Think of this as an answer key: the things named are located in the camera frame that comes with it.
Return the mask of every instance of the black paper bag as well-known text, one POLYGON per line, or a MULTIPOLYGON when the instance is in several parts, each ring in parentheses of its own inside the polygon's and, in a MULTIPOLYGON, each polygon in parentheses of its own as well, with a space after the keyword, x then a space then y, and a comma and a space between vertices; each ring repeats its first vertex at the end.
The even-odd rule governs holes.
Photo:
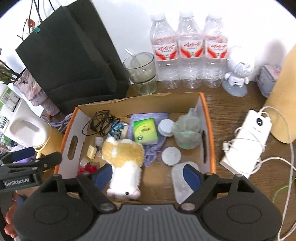
POLYGON ((79 104, 124 98, 128 76, 89 0, 60 7, 16 52, 64 113, 79 104))

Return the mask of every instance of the wood grain surface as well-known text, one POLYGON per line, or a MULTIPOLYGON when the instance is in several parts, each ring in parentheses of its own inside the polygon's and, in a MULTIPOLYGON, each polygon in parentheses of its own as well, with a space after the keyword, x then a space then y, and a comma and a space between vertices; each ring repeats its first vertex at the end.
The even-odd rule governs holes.
MULTIPOLYGON (((201 86, 198 89, 190 90, 181 85, 174 90, 166 89, 161 82, 157 83, 155 93, 164 92, 203 92, 206 97, 207 106, 210 112, 214 142, 215 142, 215 157, 217 166, 217 175, 223 178, 232 178, 233 174, 220 165, 219 161, 223 157, 222 143, 234 138, 234 130, 240 127, 250 109, 259 111, 266 101, 266 98, 261 95, 260 90, 255 82, 247 85, 248 93, 246 96, 239 98, 228 94, 222 87, 210 89, 201 86)), ((138 96, 139 94, 131 85, 126 97, 138 96)), ((278 156, 291 161, 291 153, 288 144, 284 144, 275 139, 272 135, 266 143, 266 150, 261 155, 262 159, 267 157, 278 156)), ((250 177, 250 181, 258 187, 270 200, 272 200, 275 192, 289 183, 289 165, 279 160, 271 160, 264 163, 261 169, 250 177)), ((287 198, 287 189, 281 191, 275 201, 277 208, 283 212, 285 201, 287 198)), ((296 220, 296 198, 295 185, 293 185, 290 203, 286 220, 283 227, 285 233, 296 220)), ((286 241, 295 241, 296 232, 292 233, 286 241)))

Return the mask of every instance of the brown and white stuffed animal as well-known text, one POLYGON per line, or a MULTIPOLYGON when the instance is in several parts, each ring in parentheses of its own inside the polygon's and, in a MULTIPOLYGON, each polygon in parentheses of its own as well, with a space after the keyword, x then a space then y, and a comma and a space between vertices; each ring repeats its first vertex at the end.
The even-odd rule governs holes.
POLYGON ((144 163, 142 144, 130 139, 117 141, 114 137, 109 137, 103 144, 102 158, 113 169, 107 195, 117 199, 138 199, 141 195, 141 166, 144 163))

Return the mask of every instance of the teal clip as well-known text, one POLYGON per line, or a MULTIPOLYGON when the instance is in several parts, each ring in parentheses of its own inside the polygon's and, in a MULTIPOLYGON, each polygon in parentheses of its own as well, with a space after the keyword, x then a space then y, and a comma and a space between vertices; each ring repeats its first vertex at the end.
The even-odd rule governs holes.
POLYGON ((40 28, 38 28, 38 27, 33 28, 33 31, 34 31, 35 33, 39 33, 39 32, 40 32, 40 28))

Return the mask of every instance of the tangled black cable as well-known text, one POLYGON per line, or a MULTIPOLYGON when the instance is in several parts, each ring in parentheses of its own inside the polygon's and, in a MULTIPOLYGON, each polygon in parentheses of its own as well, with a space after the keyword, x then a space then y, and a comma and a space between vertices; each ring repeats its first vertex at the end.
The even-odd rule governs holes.
POLYGON ((101 110, 95 113, 93 118, 85 124, 82 128, 82 134, 85 136, 92 136, 100 134, 101 137, 108 135, 109 131, 118 125, 120 118, 116 118, 114 115, 110 114, 108 110, 101 110), (94 131, 93 134, 84 134, 84 128, 89 124, 89 128, 94 131))

